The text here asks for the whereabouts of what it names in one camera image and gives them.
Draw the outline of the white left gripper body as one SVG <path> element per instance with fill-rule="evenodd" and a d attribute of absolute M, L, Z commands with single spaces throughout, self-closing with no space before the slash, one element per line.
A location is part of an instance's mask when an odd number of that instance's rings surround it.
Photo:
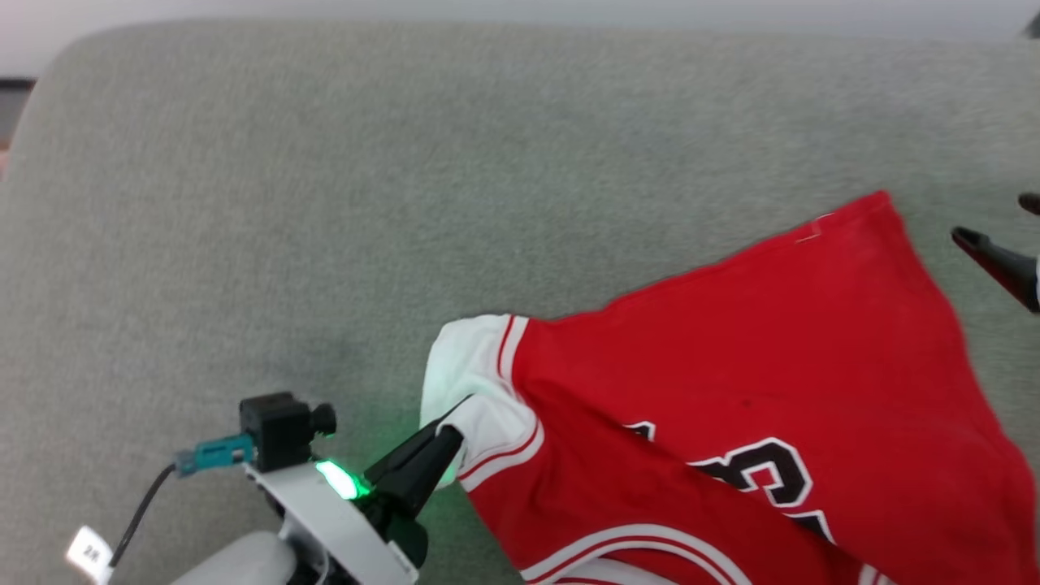
<path fill-rule="evenodd" d="M 282 511 L 279 539 L 318 584 L 416 584 L 428 538 L 359 475 L 327 460 L 246 477 Z"/>

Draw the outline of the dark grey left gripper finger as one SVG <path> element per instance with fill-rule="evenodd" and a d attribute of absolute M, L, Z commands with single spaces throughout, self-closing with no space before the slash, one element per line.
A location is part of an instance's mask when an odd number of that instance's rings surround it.
<path fill-rule="evenodd" d="M 364 470 L 370 492 L 363 513 L 371 522 L 413 522 L 423 511 L 463 446 L 453 426 L 431 422 Z"/>
<path fill-rule="evenodd" d="M 449 396 L 449 395 L 423 395 L 419 409 L 419 425 L 421 431 L 431 425 L 436 428 L 439 423 L 453 413 L 461 403 L 464 403 L 470 395 Z"/>

